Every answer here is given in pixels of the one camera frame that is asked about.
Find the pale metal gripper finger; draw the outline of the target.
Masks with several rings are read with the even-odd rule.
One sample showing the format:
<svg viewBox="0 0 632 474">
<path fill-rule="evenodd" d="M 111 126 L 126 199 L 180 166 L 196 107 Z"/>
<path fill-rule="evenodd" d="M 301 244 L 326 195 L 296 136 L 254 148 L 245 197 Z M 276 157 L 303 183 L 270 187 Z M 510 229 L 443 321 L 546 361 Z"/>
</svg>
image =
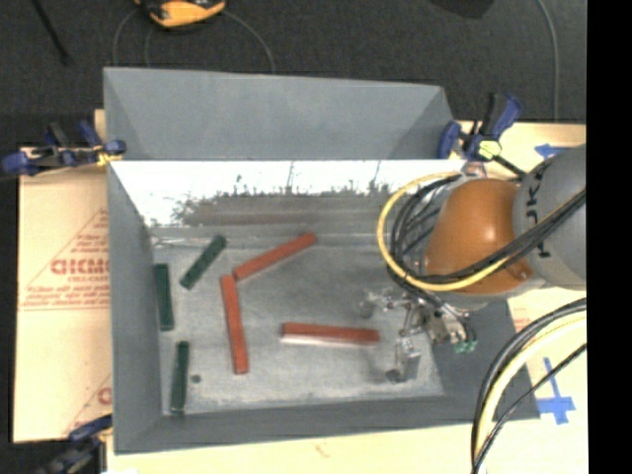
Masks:
<svg viewBox="0 0 632 474">
<path fill-rule="evenodd" d="M 411 303 L 412 299 L 406 293 L 395 292 L 392 289 L 366 290 L 358 304 L 358 315 L 361 318 L 371 318 L 376 311 L 388 312 L 397 308 L 409 308 Z"/>
<path fill-rule="evenodd" d="M 407 382 L 418 377 L 421 352 L 415 348 L 414 342 L 401 338 L 395 346 L 394 367 L 386 372 L 386 378 L 394 383 Z"/>
</svg>

